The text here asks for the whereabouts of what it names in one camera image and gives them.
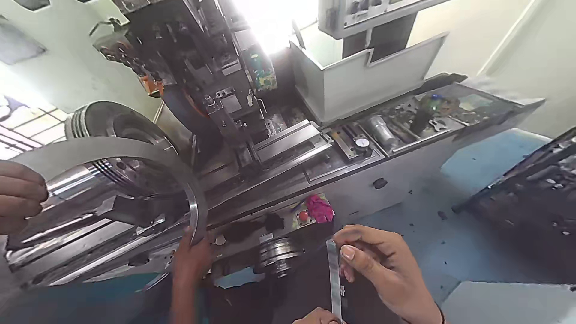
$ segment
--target metal ring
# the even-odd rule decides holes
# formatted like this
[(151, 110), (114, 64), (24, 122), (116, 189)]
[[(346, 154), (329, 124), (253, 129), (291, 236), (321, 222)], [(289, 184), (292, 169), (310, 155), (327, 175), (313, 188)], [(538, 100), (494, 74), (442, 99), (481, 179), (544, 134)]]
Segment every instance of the metal ring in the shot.
[(186, 193), (190, 205), (192, 245), (206, 236), (208, 208), (198, 181), (180, 158), (152, 144), (121, 137), (85, 137), (48, 144), (11, 159), (50, 180), (78, 165), (114, 157), (148, 159), (166, 167)]

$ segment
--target bottle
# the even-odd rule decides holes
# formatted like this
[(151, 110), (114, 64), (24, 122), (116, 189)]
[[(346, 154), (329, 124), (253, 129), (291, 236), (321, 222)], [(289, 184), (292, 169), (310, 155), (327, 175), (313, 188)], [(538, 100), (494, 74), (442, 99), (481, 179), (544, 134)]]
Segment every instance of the bottle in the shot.
[(443, 98), (440, 95), (426, 95), (420, 100), (418, 111), (410, 125), (410, 130), (414, 134), (420, 135), (426, 129), (430, 119), (440, 110), (442, 101)]

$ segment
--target pink cloth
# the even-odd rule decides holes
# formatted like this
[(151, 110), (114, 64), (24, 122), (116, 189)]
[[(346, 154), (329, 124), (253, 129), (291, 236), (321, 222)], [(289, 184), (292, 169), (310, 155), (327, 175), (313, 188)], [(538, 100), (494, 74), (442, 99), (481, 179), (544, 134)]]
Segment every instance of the pink cloth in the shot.
[(326, 223), (334, 218), (332, 207), (318, 195), (311, 195), (306, 198), (306, 207), (308, 208), (308, 214), (314, 217), (317, 223)]

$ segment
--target wrist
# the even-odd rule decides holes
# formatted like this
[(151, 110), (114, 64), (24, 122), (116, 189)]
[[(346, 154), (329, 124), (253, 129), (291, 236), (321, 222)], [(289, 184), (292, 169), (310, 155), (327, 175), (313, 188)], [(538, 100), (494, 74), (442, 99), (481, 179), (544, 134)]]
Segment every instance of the wrist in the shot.
[(200, 280), (194, 278), (178, 278), (172, 280), (172, 290), (177, 293), (190, 293), (196, 291)]
[(420, 314), (413, 314), (404, 319), (410, 324), (444, 324), (442, 312), (435, 303), (433, 307), (426, 307)]

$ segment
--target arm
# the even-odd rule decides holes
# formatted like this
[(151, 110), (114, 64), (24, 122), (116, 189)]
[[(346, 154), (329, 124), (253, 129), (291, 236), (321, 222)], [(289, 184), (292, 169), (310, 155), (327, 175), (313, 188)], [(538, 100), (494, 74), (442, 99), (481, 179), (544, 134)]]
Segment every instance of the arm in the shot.
[(196, 291), (202, 277), (212, 266), (208, 239), (190, 246), (192, 231), (187, 228), (174, 254), (172, 279), (172, 324), (196, 324)]
[(333, 240), (340, 247), (340, 271), (348, 282), (354, 282), (355, 271), (364, 275), (382, 302), (411, 324), (443, 323), (416, 259), (399, 234), (347, 225)]

